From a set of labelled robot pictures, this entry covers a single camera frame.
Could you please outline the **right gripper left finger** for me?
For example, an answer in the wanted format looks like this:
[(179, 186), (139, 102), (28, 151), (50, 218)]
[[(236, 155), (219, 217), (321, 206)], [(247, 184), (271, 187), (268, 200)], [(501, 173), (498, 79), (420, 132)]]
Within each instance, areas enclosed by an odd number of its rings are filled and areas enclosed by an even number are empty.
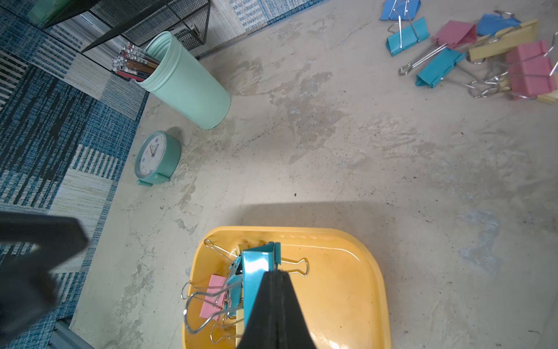
[(89, 240), (75, 218), (2, 212), (1, 242), (39, 247), (1, 264), (5, 345), (57, 306), (56, 283), (49, 272), (84, 251)]

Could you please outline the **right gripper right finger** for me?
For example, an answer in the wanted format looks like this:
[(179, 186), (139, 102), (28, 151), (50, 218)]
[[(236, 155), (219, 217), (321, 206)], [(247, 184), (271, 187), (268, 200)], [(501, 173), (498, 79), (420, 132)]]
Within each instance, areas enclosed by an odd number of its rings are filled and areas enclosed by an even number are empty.
[(264, 274), (238, 347), (315, 347), (288, 273), (274, 270)]

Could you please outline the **yellow storage tray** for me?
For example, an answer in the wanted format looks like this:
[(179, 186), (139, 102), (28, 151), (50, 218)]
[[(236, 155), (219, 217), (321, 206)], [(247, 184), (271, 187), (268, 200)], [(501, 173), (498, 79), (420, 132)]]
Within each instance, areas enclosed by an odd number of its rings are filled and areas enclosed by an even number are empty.
[(382, 272), (356, 238), (330, 228), (225, 226), (202, 239), (183, 297), (204, 291), (213, 275), (227, 276), (244, 247), (281, 245), (317, 348), (390, 348), (392, 338)]

